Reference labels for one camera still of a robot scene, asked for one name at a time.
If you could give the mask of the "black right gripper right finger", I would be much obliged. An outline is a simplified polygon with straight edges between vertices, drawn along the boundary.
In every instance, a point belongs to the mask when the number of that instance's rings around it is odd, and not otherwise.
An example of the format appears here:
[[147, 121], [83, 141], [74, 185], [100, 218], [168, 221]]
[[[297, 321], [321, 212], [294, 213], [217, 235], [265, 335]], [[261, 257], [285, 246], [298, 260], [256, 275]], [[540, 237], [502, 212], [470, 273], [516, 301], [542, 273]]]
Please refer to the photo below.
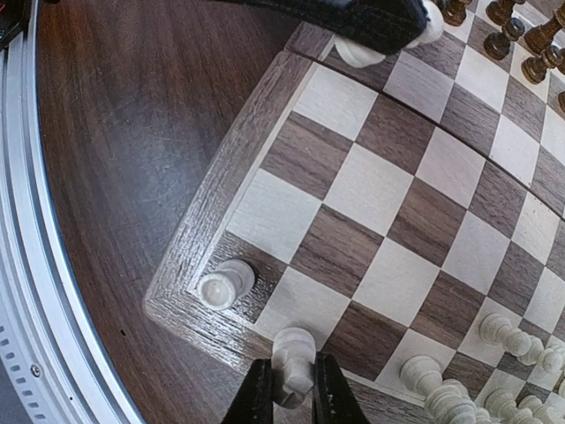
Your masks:
[[316, 353], [313, 377], [313, 423], [369, 423], [333, 355]]

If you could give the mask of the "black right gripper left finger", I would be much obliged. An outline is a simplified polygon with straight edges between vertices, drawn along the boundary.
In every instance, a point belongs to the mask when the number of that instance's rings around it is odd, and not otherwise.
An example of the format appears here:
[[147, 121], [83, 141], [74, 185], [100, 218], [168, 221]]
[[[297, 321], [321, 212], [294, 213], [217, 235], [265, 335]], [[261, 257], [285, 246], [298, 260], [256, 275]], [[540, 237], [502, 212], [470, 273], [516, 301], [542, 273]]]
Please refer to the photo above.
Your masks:
[[271, 359], [255, 360], [224, 416], [224, 424], [272, 424]]

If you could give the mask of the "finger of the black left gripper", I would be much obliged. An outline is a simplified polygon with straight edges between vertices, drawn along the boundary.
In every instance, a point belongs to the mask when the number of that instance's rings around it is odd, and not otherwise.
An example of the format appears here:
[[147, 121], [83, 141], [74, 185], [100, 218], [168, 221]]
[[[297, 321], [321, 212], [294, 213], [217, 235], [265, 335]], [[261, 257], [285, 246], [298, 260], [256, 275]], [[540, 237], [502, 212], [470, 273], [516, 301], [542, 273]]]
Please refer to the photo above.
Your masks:
[[266, 8], [300, 19], [317, 27], [352, 37], [353, 23], [359, 14], [352, 10], [351, 3], [355, 1], [420, 1], [420, 0], [249, 0], [247, 5]]

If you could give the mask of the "white chess pawn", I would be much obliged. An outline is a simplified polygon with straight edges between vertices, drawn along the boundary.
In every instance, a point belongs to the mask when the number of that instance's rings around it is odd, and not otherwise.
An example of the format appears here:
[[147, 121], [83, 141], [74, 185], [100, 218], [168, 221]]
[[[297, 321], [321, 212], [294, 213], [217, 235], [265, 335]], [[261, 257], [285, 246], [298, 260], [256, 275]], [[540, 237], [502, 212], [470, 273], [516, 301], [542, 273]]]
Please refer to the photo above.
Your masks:
[[439, 40], [445, 1], [355, 1], [352, 37], [335, 36], [340, 58], [354, 68], [378, 64], [403, 49]]

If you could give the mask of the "white chess knight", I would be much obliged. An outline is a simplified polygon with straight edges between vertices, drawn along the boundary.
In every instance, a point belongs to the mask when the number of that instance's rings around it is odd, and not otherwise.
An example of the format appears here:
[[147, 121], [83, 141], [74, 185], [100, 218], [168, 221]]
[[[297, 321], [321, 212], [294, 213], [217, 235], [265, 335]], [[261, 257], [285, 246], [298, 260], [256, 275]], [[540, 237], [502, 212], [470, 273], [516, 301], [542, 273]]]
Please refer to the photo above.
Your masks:
[[271, 365], [274, 373], [273, 400], [295, 409], [313, 389], [316, 345], [310, 332], [298, 327], [280, 331], [274, 339]]

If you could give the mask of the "white chess queen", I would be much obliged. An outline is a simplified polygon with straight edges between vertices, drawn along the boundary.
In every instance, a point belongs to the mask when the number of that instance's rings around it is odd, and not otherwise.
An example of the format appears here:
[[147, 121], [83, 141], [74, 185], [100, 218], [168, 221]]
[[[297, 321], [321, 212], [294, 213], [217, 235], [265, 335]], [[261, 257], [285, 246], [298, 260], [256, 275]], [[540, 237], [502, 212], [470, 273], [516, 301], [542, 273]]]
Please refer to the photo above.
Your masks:
[[445, 382], [441, 366], [432, 357], [416, 355], [406, 360], [400, 380], [407, 390], [424, 398], [424, 410], [433, 423], [475, 423], [476, 406], [458, 384]]

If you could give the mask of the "white chess rook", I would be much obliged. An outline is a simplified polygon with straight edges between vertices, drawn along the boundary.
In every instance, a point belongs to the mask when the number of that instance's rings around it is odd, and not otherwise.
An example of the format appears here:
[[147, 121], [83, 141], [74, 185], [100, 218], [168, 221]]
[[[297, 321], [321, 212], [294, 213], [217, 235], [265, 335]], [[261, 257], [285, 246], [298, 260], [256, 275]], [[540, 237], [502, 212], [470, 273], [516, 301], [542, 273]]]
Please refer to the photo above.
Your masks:
[[256, 281], [252, 267], [245, 261], [231, 259], [204, 275], [196, 286], [200, 302], [215, 311], [230, 308], [238, 299], [246, 296]]

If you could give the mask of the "white chess bishop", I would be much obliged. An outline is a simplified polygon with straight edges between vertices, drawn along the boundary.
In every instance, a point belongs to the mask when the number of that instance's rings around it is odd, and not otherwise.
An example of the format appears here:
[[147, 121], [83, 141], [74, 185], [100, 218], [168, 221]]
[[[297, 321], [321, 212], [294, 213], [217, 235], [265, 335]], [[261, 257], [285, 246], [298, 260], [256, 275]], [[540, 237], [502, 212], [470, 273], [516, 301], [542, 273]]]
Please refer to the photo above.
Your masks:
[[530, 409], [519, 409], [513, 395], [504, 389], [494, 390], [486, 398], [484, 407], [492, 417], [499, 419], [501, 423], [540, 423]]

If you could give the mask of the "white chess king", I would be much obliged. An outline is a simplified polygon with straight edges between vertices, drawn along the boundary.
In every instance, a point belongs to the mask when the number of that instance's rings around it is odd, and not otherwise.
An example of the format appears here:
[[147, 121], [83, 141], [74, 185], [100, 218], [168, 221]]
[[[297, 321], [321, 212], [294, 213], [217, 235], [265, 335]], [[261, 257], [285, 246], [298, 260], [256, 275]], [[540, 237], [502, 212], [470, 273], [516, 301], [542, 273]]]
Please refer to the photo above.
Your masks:
[[564, 371], [564, 345], [544, 344], [539, 337], [515, 327], [502, 314], [490, 314], [479, 325], [479, 336], [488, 345], [500, 345], [525, 366], [540, 366], [550, 375]]

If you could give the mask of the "black chess piece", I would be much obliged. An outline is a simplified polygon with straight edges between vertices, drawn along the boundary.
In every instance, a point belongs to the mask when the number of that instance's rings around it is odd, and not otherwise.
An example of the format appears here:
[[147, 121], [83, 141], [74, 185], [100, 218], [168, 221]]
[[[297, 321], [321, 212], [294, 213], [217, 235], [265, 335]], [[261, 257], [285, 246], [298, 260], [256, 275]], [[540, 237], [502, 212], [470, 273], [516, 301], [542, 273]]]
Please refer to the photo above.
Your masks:
[[511, 44], [516, 42], [525, 32], [524, 23], [519, 18], [511, 18], [501, 31], [489, 34], [483, 46], [486, 54], [494, 60], [501, 61], [510, 52]]
[[467, 7], [472, 0], [448, 0], [442, 11], [442, 16], [446, 24], [452, 27], [461, 26], [467, 17]]
[[564, 73], [564, 49], [554, 45], [545, 48], [538, 57], [528, 57], [521, 64], [524, 77], [532, 84], [540, 84], [553, 69]]

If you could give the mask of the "wooden chess board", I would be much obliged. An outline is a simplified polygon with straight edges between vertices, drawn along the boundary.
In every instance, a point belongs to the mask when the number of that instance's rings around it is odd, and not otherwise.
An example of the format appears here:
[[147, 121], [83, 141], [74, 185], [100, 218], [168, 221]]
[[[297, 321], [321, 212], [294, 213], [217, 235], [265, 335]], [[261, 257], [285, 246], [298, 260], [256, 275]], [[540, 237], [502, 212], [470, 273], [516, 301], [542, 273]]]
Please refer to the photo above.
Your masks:
[[[424, 423], [403, 363], [434, 358], [483, 404], [497, 389], [564, 412], [564, 374], [483, 342], [490, 314], [564, 345], [564, 76], [501, 61], [485, 1], [433, 44], [365, 69], [298, 29], [233, 126], [147, 291], [147, 315], [245, 373], [308, 330], [373, 423]], [[251, 291], [215, 311], [196, 286], [247, 262]]]

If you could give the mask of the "front aluminium rail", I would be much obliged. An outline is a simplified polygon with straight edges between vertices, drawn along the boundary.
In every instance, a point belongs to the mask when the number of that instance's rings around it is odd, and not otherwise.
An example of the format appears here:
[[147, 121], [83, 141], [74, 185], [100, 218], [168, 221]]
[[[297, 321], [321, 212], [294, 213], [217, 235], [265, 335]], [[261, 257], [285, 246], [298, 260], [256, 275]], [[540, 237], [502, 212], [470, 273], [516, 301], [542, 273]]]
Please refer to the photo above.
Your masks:
[[1, 362], [34, 423], [142, 418], [90, 319], [41, 144], [37, 1], [1, 4]]

